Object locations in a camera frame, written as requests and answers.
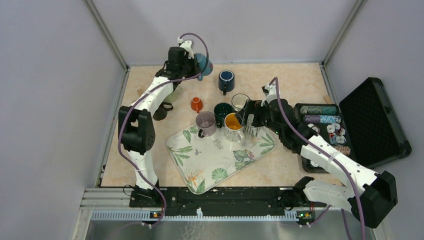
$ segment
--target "white wall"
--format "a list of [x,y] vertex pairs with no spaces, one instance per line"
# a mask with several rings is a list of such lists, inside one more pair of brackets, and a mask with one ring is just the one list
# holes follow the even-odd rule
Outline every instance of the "white wall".
[[397,182],[387,218],[395,239],[424,239],[424,1],[367,1],[328,69],[339,101],[367,77],[383,81],[412,145],[409,157],[378,168]]
[[186,32],[214,63],[322,61],[355,2],[94,0],[129,65],[163,64]]
[[82,0],[0,2],[0,238],[69,239],[123,70]]

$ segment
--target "green mug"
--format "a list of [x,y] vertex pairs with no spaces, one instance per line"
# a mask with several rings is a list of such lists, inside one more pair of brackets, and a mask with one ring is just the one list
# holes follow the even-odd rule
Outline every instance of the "green mug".
[[215,105],[215,108],[213,109],[213,113],[215,114],[216,119],[216,127],[222,128],[224,126],[224,120],[225,117],[230,113],[235,113],[233,106],[226,102],[221,102]]

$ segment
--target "beige table surface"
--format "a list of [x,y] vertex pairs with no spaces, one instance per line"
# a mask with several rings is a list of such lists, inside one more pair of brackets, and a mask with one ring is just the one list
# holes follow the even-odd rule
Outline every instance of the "beige table surface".
[[[139,98],[138,89],[147,89],[155,73],[162,66],[132,67],[126,85],[122,104],[130,105]],[[229,69],[235,74],[234,90],[223,96],[218,89],[220,71]],[[278,64],[226,64],[214,65],[211,75],[203,81],[189,80],[182,82],[182,94],[173,103],[174,110],[168,112],[162,121],[154,121],[156,140],[152,148],[153,166],[161,186],[183,187],[185,183],[177,170],[176,164],[166,149],[167,140],[195,123],[197,113],[190,107],[191,99],[203,100],[202,111],[213,112],[214,106],[221,102],[230,103],[238,93],[247,94],[250,99],[262,100],[261,87],[273,77],[279,79],[280,95],[294,106],[296,103],[325,103],[327,95],[323,77],[318,63],[278,63]],[[132,166],[118,153],[118,127],[115,129],[106,169],[101,185],[124,186],[135,185],[136,175]],[[296,154],[277,144],[276,148],[257,162],[223,181],[219,187],[244,186],[293,186],[304,176],[311,176],[328,183],[339,181],[327,173],[307,173],[302,169],[301,160]]]

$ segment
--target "red cup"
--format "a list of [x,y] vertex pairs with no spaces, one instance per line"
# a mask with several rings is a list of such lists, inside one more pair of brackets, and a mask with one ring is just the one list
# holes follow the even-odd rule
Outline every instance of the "red cup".
[[194,111],[196,111],[197,113],[200,112],[200,110],[202,110],[203,108],[203,102],[200,98],[198,97],[194,97],[191,100],[191,109],[193,109]]

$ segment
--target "floral tray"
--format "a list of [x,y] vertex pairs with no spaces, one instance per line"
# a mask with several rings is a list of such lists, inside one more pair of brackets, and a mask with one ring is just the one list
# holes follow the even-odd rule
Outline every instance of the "floral tray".
[[264,127],[245,145],[226,140],[222,128],[204,138],[199,138],[198,132],[197,126],[193,125],[166,142],[176,167],[194,194],[215,187],[276,147],[274,138]]

